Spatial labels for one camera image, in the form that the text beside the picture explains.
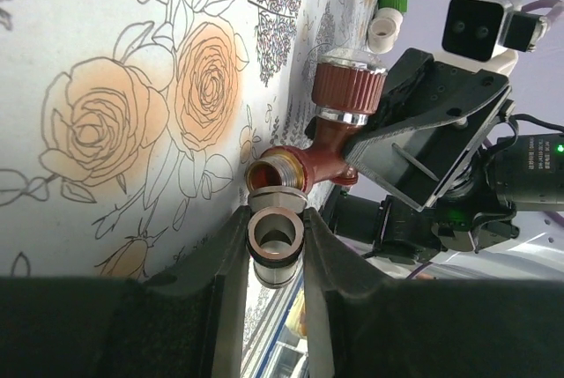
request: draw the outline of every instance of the red valve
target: red valve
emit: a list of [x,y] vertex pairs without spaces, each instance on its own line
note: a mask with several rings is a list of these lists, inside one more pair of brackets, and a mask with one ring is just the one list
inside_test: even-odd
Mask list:
[[387,71],[368,52],[337,48],[320,57],[312,100],[317,105],[315,139],[308,149],[275,146],[247,170],[249,190],[288,186],[308,193],[317,182],[352,186],[357,171],[341,156],[350,136],[376,112]]

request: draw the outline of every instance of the table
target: table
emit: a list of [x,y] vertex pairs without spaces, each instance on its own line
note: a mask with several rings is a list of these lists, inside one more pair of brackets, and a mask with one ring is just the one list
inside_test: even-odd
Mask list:
[[316,60],[374,4],[0,0],[0,273],[145,279],[200,247],[249,162],[308,144]]

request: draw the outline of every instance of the white plastic part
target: white plastic part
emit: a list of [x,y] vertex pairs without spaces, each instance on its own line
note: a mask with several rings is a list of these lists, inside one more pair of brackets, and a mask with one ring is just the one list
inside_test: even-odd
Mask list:
[[474,61],[473,59],[464,58],[463,56],[453,55],[445,51],[439,51],[433,54],[435,61],[455,65],[464,70],[477,72],[479,70],[488,70],[508,76],[517,65],[519,55],[516,50],[506,49],[501,54],[494,56],[486,63]]
[[368,48],[375,54],[390,52],[399,35],[404,16],[393,8],[381,8],[368,26]]

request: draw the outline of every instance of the camera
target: camera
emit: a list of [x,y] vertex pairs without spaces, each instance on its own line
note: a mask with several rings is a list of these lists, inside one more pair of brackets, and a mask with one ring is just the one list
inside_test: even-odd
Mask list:
[[521,12],[522,0],[451,0],[442,48],[487,62],[506,48],[532,51],[546,30],[540,15]]

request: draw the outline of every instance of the white pipe fitting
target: white pipe fitting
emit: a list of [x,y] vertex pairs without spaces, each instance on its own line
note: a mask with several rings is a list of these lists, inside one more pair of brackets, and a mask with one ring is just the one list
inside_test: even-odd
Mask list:
[[368,48],[375,54],[390,52],[399,35],[404,16],[393,8],[381,8],[368,26]]

